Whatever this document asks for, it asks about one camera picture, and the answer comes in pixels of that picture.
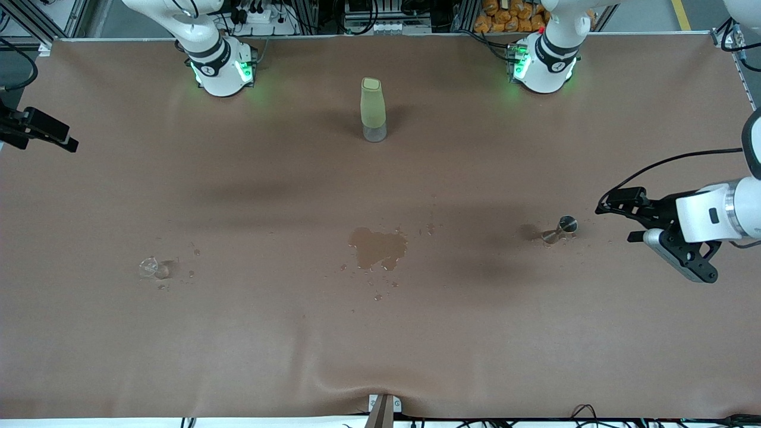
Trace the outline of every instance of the brown table surface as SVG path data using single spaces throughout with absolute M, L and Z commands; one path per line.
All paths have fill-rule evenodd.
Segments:
M 342 414 L 382 391 L 424 417 L 761 412 L 759 253 L 725 246 L 719 281 L 691 283 L 593 215 L 653 161 L 739 146 L 734 64 L 706 35 L 582 52 L 542 96 L 468 37 L 277 40 L 219 99 L 172 43 L 56 43 L 21 107 L 81 145 L 0 156 L 0 414 Z M 745 175 L 721 155 L 634 184 Z M 576 239 L 530 240 L 564 214 Z M 357 268 L 357 228 L 399 228 L 396 269 Z M 151 255 L 171 279 L 140 279 Z

